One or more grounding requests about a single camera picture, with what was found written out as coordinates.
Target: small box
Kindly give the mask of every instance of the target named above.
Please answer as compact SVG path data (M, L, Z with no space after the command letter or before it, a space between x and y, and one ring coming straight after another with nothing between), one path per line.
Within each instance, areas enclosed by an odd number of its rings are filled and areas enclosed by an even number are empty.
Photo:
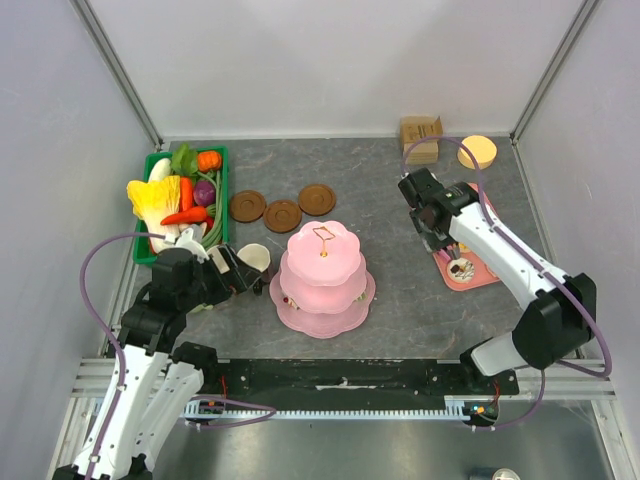
M411 116L400 121L400 141L404 154L411 145L430 135L442 135L440 117ZM421 143L407 158L407 165L425 165L438 161L438 140Z

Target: pink tray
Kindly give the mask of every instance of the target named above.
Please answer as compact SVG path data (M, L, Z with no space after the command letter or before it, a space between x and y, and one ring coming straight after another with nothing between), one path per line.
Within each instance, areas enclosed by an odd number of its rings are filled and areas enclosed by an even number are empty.
M284 252L280 261L280 285L282 291L304 311L309 313L336 314L351 306L367 286L365 272L367 262L360 254L360 265L345 283L335 287L314 287L304 283L291 271L287 264L288 252Z
M280 272L273 277L269 284L269 293L276 304L278 317L282 323L292 330L306 333L314 338L331 338L343 332L353 330L365 321L369 313L369 305L376 291L376 284L369 272L367 277L367 298L353 302L344 312L329 315L326 313L309 313L302 309L296 310L283 302L284 294L280 288Z
M475 183L470 183L469 185L474 190L478 191L478 186ZM495 208L493 208L493 205L491 205L489 199L486 196L485 199L489 208L491 208L493 213L497 215L496 210ZM480 257L478 257L475 253L461 253L460 256L462 258L470 260L475 267L475 273L473 274L473 278L469 283L457 283L451 280L449 278L449 275L447 274L447 264L449 262L442 258L438 253L433 254L433 259L436 261L436 265L438 266L438 270L440 270L442 279L444 280L444 283L447 285L447 287L449 287L451 290L455 290L456 292L464 292L465 290L471 290L472 288L482 287L484 285L490 285L492 283L500 281L497 276L493 275L490 272L489 267L487 267L487 265L482 260L480 260Z

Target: brown plate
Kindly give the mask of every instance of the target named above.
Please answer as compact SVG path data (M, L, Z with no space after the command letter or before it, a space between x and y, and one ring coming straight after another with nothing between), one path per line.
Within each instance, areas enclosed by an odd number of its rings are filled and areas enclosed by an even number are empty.
M260 192L244 190L231 197L229 213L236 222L249 223L259 219L267 202Z
M336 206L336 194L330 187L321 183L308 185L300 191L298 205L307 215L326 215Z
M300 225L302 212L291 200L276 200L264 211L264 224L276 233L287 233Z

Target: gray countertop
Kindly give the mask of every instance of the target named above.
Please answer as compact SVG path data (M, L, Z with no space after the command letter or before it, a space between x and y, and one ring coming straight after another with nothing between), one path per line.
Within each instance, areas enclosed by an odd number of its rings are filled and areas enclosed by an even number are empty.
M508 138L493 139L498 157L484 170L486 190L501 219L534 250L542 245ZM215 347L235 358L457 358L468 347L513 328L521 312L501 284L454 292L443 282L408 216L397 183L400 147L394 138L236 140L230 151L230 192L260 191L267 203L289 198L310 183L336 193L335 209L320 217L337 220L360 238L377 291L367 320L353 331L318 340L280 322L268 292L246 293L214 310L189 315L178 339ZM456 148L441 142L438 163L430 166L445 185L475 181L456 160ZM303 215L302 224L313 217ZM231 244L261 243L276 265L295 233L269 231L262 220L231 222ZM150 278L138 270L135 291Z

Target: small cake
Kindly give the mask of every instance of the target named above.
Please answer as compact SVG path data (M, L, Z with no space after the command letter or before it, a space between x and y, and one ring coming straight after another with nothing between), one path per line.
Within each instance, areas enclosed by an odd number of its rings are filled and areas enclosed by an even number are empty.
M471 260L458 258L447 264L447 275L456 283L469 283L476 272Z

